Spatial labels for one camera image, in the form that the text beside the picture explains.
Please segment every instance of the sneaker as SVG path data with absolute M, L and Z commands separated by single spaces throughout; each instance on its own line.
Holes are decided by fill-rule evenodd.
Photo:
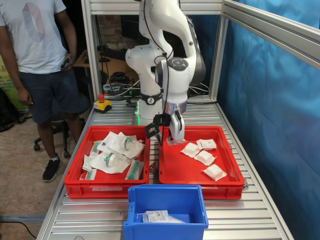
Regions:
M 58 158 L 58 160 L 52 161 L 49 160 L 48 165 L 45 168 L 42 179 L 44 182 L 48 183 L 55 179 L 57 175 L 58 168 L 61 166 L 62 162 Z

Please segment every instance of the red button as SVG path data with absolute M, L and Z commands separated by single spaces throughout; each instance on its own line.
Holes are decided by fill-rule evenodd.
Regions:
M 98 101 L 99 101 L 100 103 L 103 103 L 103 102 L 105 101 L 105 95 L 104 95 L 104 94 L 99 94 L 99 95 L 98 95 Z

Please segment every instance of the red plastic bin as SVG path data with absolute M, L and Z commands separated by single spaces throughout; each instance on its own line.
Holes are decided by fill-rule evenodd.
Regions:
M 165 130 L 164 139 L 169 131 Z M 200 185 L 204 199 L 240 199 L 245 179 L 230 149 L 224 131 L 219 126 L 186 126 L 185 144 L 169 146 L 164 141 L 159 147 L 159 181 L 162 184 Z M 203 170 L 208 166 L 181 152 L 188 143 L 197 144 L 199 139 L 213 139 L 216 149 L 208 151 L 217 157 L 218 165 L 227 176 L 214 181 Z
M 107 174 L 97 169 L 94 180 L 79 180 L 85 172 L 82 169 L 85 155 L 89 155 L 95 141 L 105 139 L 109 132 L 115 134 L 122 132 L 127 136 L 136 135 L 138 140 L 145 141 L 144 150 L 136 158 L 144 161 L 141 180 L 125 180 L 129 166 L 120 174 Z M 64 178 L 66 192 L 70 198 L 127 198 L 129 187 L 149 183 L 149 163 L 150 140 L 146 139 L 144 126 L 91 126 L 87 129 Z

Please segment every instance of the hand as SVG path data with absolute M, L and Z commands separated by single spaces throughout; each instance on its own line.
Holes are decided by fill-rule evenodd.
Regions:
M 18 89 L 17 95 L 18 95 L 19 102 L 22 105 L 28 106 L 28 105 L 34 104 L 30 93 L 25 88 Z
M 62 72 L 68 72 L 75 64 L 75 61 L 76 61 L 76 55 L 75 54 L 69 53 L 68 54 L 68 58 L 69 58 L 68 64 L 64 68 L 61 68 Z

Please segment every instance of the blue plastic bin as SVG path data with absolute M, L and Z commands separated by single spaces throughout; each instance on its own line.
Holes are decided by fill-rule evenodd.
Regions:
M 208 218 L 200 185 L 140 185 L 128 190 L 125 240 L 202 240 Z M 167 210 L 185 223 L 144 223 L 146 211 Z

